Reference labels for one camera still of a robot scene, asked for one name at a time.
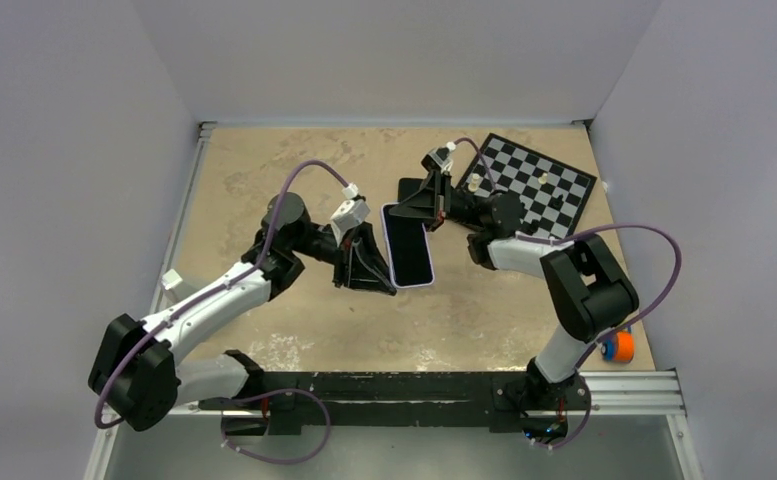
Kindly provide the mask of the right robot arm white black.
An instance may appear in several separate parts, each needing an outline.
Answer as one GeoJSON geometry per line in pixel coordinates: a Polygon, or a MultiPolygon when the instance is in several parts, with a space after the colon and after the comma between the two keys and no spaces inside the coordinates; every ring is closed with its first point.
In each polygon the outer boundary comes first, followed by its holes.
{"type": "Polygon", "coordinates": [[[602,238],[587,234],[558,243],[529,236],[526,208],[515,192],[480,197],[453,187],[450,175],[433,171],[424,179],[400,179],[390,214],[429,231],[447,219],[464,223],[472,230],[467,242],[475,264],[545,281],[559,325],[528,363],[523,380],[504,388],[504,398],[517,409],[540,410],[563,398],[595,340],[640,306],[602,238]]]}

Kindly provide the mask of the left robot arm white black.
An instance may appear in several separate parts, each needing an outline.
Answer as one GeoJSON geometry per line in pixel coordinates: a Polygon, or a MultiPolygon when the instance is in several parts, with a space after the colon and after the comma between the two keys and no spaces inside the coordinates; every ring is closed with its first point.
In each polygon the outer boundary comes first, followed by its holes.
{"type": "Polygon", "coordinates": [[[109,406],[136,431],[157,424],[187,400],[188,379],[178,371],[186,356],[229,322],[289,289],[305,269],[303,257],[331,265],[337,288],[396,295],[366,220],[369,212],[357,195],[321,225],[299,195],[275,196],[253,245],[221,277],[141,320],[122,314],[108,324],[88,377],[97,406],[109,406]]]}

